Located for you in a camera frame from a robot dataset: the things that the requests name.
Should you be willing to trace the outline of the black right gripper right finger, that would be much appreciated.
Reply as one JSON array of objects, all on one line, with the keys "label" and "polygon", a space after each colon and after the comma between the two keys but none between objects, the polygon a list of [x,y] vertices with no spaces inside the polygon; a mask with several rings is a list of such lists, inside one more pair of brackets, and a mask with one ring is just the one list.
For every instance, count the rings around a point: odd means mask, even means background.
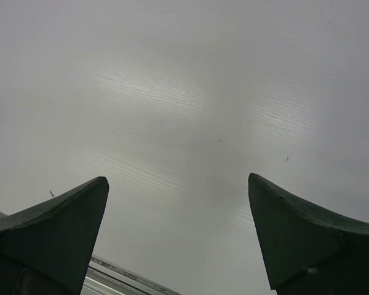
[{"label": "black right gripper right finger", "polygon": [[277,294],[369,294],[369,223],[252,173],[248,199],[270,288]]}]

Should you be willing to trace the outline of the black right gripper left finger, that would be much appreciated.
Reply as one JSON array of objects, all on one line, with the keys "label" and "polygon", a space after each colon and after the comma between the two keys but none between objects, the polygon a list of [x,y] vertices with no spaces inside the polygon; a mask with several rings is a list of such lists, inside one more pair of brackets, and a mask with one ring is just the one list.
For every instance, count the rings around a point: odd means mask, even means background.
[{"label": "black right gripper left finger", "polygon": [[99,176],[0,218],[0,294],[80,294],[108,199]]}]

